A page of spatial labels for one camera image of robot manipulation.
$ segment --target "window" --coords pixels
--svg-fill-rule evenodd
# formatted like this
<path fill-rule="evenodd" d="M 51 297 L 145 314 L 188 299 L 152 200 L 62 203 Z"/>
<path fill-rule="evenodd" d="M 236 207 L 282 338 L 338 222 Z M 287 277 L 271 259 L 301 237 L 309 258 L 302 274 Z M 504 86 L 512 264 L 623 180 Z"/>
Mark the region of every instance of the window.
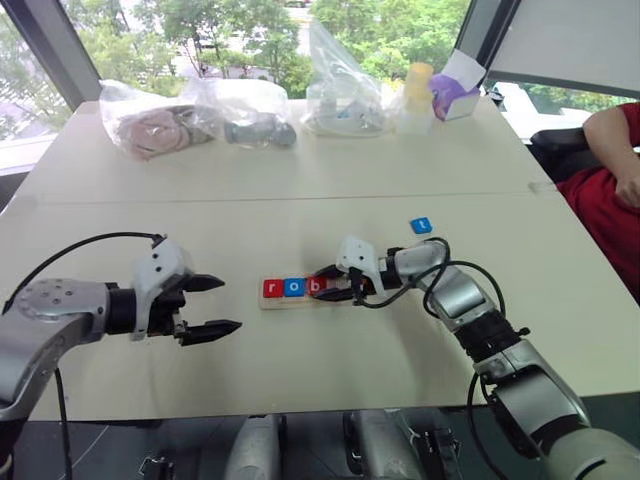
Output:
<path fill-rule="evenodd" d="M 385 81 L 444 66 L 470 0 L 63 0 L 103 78 L 175 95 L 186 77 L 261 78 L 304 98 L 322 22 Z"/>
<path fill-rule="evenodd" d="M 485 86 L 505 97 L 501 106 L 503 115 L 525 141 L 540 130 L 580 127 L 592 113 L 636 101 L 533 83 L 490 80 Z"/>
<path fill-rule="evenodd" d="M 57 132 L 71 111 L 0 6 L 0 145 Z"/>

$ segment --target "clear plastic bag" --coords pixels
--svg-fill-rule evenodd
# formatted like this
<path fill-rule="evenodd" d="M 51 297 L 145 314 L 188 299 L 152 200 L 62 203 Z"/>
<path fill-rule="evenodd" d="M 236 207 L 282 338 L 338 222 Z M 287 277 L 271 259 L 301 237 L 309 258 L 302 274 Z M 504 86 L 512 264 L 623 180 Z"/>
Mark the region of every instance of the clear plastic bag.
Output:
<path fill-rule="evenodd" d="M 319 22 L 310 28 L 313 78 L 302 123 L 317 135 L 375 137 L 392 127 L 391 88 L 362 70 Z"/>
<path fill-rule="evenodd" d="M 212 108 L 220 112 L 222 132 L 205 130 L 210 135 L 224 135 L 227 142 L 250 148 L 289 147 L 296 142 L 296 132 L 288 121 L 287 92 L 274 83 L 193 79 L 185 92 L 196 99 L 196 107 L 202 107 L 202 112 Z M 196 123 L 207 124 L 198 117 Z"/>
<path fill-rule="evenodd" d="M 105 130 L 116 146 L 134 157 L 149 160 L 208 142 L 215 138 L 210 132 L 220 128 L 217 110 L 196 107 L 186 95 L 167 98 L 115 80 L 101 84 Z"/>

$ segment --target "person's hand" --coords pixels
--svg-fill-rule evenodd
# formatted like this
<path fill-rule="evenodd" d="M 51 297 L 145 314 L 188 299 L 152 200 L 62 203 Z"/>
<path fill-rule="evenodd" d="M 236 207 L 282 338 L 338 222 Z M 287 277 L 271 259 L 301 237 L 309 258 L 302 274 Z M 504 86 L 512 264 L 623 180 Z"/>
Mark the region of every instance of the person's hand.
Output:
<path fill-rule="evenodd" d="M 616 194 L 627 205 L 640 208 L 640 161 L 618 176 Z"/>

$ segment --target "person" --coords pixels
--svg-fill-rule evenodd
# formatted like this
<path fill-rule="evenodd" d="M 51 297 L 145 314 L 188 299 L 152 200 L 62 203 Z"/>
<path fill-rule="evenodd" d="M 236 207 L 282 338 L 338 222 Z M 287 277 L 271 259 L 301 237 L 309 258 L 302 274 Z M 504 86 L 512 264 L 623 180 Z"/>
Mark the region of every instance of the person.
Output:
<path fill-rule="evenodd" d="M 595 113 L 584 133 L 602 165 L 558 190 L 640 304 L 640 102 Z"/>

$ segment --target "table surface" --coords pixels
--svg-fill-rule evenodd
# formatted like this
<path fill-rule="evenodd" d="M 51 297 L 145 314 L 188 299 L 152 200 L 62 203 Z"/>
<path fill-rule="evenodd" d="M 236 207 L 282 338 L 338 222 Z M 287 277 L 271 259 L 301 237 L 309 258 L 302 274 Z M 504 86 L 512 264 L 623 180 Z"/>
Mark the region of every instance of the table surface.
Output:
<path fill-rule="evenodd" d="M 181 348 L 126 336 L 78 347 L 61 361 L 74 420 L 140 419 L 463 404 L 471 361 L 418 292 L 386 309 L 262 311 L 260 278 L 331 263 L 354 234 L 378 253 L 416 241 L 426 215 L 456 258 L 494 274 L 516 328 L 580 395 L 640 389 L 640 310 L 557 192 L 296 201 L 38 204 L 0 218 L 0 293 L 41 259 L 112 230 L 166 232 L 223 288 L 190 294 L 184 317 L 242 321 L 233 335 Z M 74 252 L 49 276 L 126 285 L 141 240 Z M 53 382 L 33 419 L 57 419 Z"/>
<path fill-rule="evenodd" d="M 291 105 L 299 115 L 304 102 Z M 257 200 L 519 193 L 549 182 L 487 98 L 471 117 L 435 122 L 426 137 L 297 130 L 289 150 L 214 141 L 142 162 L 113 146 L 98 104 L 86 103 L 18 193 L 45 203 Z"/>

